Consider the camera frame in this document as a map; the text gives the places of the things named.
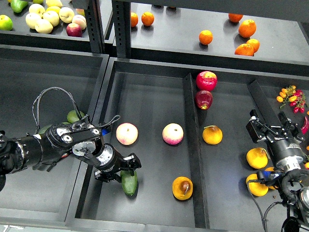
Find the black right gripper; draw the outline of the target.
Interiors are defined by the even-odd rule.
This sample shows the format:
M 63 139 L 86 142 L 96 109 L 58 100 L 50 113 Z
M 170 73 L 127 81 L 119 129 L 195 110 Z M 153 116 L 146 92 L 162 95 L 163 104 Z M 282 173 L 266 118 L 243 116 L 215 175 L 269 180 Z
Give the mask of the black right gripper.
M 269 157 L 276 168 L 300 168 L 305 153 L 300 144 L 305 140 L 301 127 L 293 123 L 283 111 L 278 113 L 282 124 L 282 135 L 277 134 L 268 124 L 262 123 L 255 109 L 250 111 L 246 125 L 252 141 L 265 141 Z

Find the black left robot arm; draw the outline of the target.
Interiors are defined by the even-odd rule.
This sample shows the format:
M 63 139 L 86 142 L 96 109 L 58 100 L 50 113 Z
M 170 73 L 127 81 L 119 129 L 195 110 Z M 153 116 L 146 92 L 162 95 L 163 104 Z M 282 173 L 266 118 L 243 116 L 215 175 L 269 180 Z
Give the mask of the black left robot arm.
M 73 157 L 96 168 L 96 180 L 121 182 L 120 171 L 134 175 L 141 168 L 139 158 L 131 153 L 122 156 L 103 140 L 108 125 L 95 126 L 88 116 L 71 124 L 54 124 L 43 134 L 8 138 L 0 132 L 0 187 L 4 188 L 6 175 L 31 167 L 34 170 L 53 169 L 65 157 Z

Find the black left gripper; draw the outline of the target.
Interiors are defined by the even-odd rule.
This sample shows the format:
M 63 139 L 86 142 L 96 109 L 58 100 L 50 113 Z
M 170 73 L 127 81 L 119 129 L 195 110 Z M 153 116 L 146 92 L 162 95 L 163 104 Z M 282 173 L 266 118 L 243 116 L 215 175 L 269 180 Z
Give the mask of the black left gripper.
M 95 165 L 97 171 L 94 171 L 95 179 L 105 183 L 121 183 L 121 177 L 117 174 L 120 170 L 135 171 L 141 168 L 140 159 L 135 153 L 123 157 L 111 144 L 104 144 L 95 157 L 98 160 Z

